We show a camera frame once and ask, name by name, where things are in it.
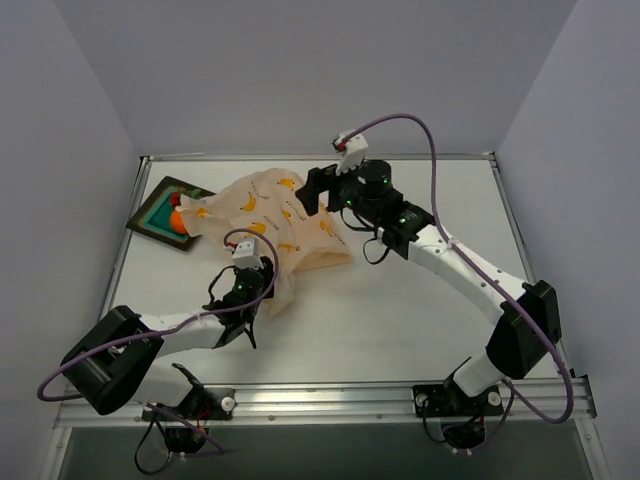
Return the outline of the banana print plastic bag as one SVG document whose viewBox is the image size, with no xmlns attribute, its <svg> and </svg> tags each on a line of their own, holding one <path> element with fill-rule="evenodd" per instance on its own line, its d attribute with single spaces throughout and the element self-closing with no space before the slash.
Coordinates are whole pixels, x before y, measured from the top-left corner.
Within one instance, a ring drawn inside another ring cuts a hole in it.
<svg viewBox="0 0 640 480">
<path fill-rule="evenodd" d="M 218 243 L 227 232 L 245 228 L 251 232 L 232 238 L 259 233 L 271 242 L 279 258 L 274 297 L 267 302 L 272 316 L 294 301 L 297 273 L 354 260 L 343 233 L 323 204 L 315 215 L 306 213 L 295 195 L 303 185 L 297 173 L 271 168 L 244 176 L 212 196 L 192 199 L 183 195 L 177 206 L 191 236 Z"/>
</svg>

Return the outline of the orange fake fruit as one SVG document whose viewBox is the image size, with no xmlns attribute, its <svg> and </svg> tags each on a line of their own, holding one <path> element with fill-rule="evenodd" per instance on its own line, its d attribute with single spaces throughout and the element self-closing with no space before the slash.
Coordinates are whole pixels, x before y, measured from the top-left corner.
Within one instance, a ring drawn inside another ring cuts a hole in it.
<svg viewBox="0 0 640 480">
<path fill-rule="evenodd" d="M 187 235 L 187 229 L 184 226 L 181 214 L 179 211 L 173 211 L 169 216 L 169 225 L 173 232 L 179 235 Z"/>
</svg>

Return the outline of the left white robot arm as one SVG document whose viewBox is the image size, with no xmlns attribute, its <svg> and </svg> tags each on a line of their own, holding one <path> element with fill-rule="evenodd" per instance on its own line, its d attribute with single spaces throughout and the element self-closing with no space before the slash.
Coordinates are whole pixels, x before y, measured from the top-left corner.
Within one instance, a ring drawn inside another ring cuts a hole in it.
<svg viewBox="0 0 640 480">
<path fill-rule="evenodd" d="M 261 300 L 274 293 L 274 267 L 261 258 L 260 269 L 235 267 L 234 284 L 222 298 L 183 328 L 184 316 L 140 315 L 122 305 L 110 310 L 63 358 L 62 375 L 100 415 L 129 402 L 166 407 L 179 419 L 194 417 L 213 397 L 184 365 L 167 356 L 227 346 L 246 334 Z"/>
</svg>

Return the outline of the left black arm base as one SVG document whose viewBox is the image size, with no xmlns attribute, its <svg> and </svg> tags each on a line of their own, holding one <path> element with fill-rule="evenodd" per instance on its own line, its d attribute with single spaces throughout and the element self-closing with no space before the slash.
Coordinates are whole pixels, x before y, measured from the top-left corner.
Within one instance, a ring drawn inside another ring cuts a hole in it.
<svg viewBox="0 0 640 480">
<path fill-rule="evenodd" d="M 172 363 L 175 373 L 169 383 L 160 383 L 160 396 L 142 403 L 152 426 L 159 428 L 170 456 L 206 457 L 228 453 L 214 440 L 209 421 L 233 418 L 236 406 L 233 389 L 208 389 L 184 365 Z"/>
</svg>

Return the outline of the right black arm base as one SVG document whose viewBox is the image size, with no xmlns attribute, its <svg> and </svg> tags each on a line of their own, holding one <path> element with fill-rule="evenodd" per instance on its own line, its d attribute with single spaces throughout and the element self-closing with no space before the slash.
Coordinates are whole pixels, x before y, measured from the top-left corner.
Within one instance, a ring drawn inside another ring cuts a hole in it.
<svg viewBox="0 0 640 480">
<path fill-rule="evenodd" d="M 427 438 L 454 453 L 471 452 L 487 440 L 485 421 L 504 414 L 497 386 L 467 397 L 455 385 L 416 384 L 412 387 L 415 415 Z"/>
</svg>

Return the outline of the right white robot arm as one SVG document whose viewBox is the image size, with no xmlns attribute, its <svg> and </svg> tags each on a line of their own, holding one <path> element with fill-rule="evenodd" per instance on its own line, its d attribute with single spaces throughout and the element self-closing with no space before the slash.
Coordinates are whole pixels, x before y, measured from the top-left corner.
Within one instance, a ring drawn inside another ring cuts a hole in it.
<svg viewBox="0 0 640 480">
<path fill-rule="evenodd" d="M 328 211 L 351 210 L 388 250 L 436 274 L 493 325 L 484 350 L 445 380 L 450 409 L 469 411 L 487 389 L 503 379 L 524 378 L 554 350 L 561 338 L 555 289 L 506 273 L 439 230 L 431 213 L 393 187 L 387 162 L 366 161 L 345 173 L 335 164 L 313 168 L 296 192 L 308 215 L 318 213 L 321 194 L 328 196 Z"/>
</svg>

